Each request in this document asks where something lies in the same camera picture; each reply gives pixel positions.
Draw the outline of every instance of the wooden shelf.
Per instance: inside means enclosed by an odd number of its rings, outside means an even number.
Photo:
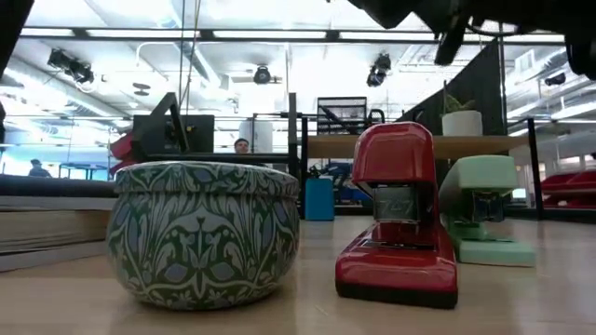
[[[308,137],[308,158],[354,158],[354,146],[358,136],[323,135]],[[527,144],[527,137],[435,136],[437,159],[458,159],[479,154],[499,154]]]

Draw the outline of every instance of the green floral pattern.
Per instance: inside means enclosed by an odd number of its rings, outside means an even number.
[[[141,164],[118,172],[108,226],[118,281],[143,302],[223,308],[271,293],[298,248],[298,180],[262,167]]]

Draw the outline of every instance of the fluorescent light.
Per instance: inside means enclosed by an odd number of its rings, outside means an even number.
[[[428,41],[432,42],[435,40],[433,33],[393,33],[393,32],[382,32],[382,33],[356,33],[356,32],[345,32],[340,33],[342,39],[355,39],[355,40],[390,40],[390,41]]]
[[[596,124],[596,120],[582,120],[582,119],[563,119],[557,120],[558,123],[564,124]]]
[[[507,120],[508,123],[516,123],[520,122],[521,120]],[[551,123],[550,120],[534,120],[534,123]]]
[[[584,104],[580,104],[577,106],[563,108],[562,110],[551,115],[550,117],[553,119],[562,119],[565,117],[571,117],[571,116],[576,116],[579,114],[591,112],[595,109],[596,109],[596,102],[589,102],[589,103],[584,103]]]
[[[521,136],[528,132],[528,128],[520,129],[509,134],[511,137]]]
[[[313,31],[215,31],[213,36],[219,38],[325,38],[325,32]]]
[[[199,37],[197,31],[180,31],[175,29],[150,29],[150,30],[128,30],[128,29],[88,29],[87,34],[91,37],[115,37],[115,38],[193,38]]]
[[[518,109],[514,109],[513,111],[507,113],[507,119],[512,118],[512,117],[518,117],[522,114],[528,113],[528,112],[532,111],[534,109],[534,107],[535,107],[535,104],[530,103],[530,104],[522,106]]]
[[[75,36],[70,29],[53,28],[23,28],[20,31],[21,36]]]
[[[505,37],[504,43],[565,43],[565,37],[555,33],[529,33],[525,35],[516,35]]]
[[[466,33],[464,35],[464,41],[465,42],[491,42],[494,39],[494,37],[491,36],[484,36],[484,35],[479,35],[476,33]]]
[[[68,116],[69,120],[87,120],[87,121],[115,121],[124,120],[124,116]]]

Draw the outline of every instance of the man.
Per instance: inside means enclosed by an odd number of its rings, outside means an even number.
[[[50,175],[46,169],[41,167],[39,159],[32,159],[31,165],[34,167],[29,171],[29,177],[52,178],[52,175]]]
[[[237,139],[234,142],[234,151],[236,154],[248,154],[249,153],[249,142],[245,139]]]

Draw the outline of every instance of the ductwork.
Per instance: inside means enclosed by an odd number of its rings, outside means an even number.
[[[542,59],[540,61],[540,70],[538,70],[538,73],[523,81],[527,82],[535,78],[545,79],[551,74],[559,71],[567,63],[567,61],[567,51],[563,47]]]
[[[50,74],[45,74],[14,56],[8,62],[5,75],[17,82],[22,82],[23,77],[29,77],[38,82],[39,85],[60,92],[60,94],[68,97],[68,100],[89,109],[99,116],[129,116],[128,114],[118,111],[114,107],[93,98],[89,94],[85,94],[75,87],[64,83],[58,78],[52,79]]]
[[[176,10],[174,10],[175,4],[173,4],[171,0],[164,1],[169,1],[171,10],[169,10],[167,16],[164,16],[163,20],[159,20],[157,22],[158,27],[164,29],[182,29],[182,20],[180,20],[180,18],[176,14]],[[221,86],[221,80],[219,75],[215,73],[215,71],[213,71],[213,68],[211,68],[211,66],[207,63],[205,57],[198,50],[198,45],[195,45],[195,47],[193,47],[192,42],[184,42],[181,44],[176,43],[174,45],[188,59],[188,61],[190,61],[193,68],[195,68],[195,70],[203,77],[203,79],[205,79],[205,81],[207,81],[211,85],[211,87],[219,88]]]

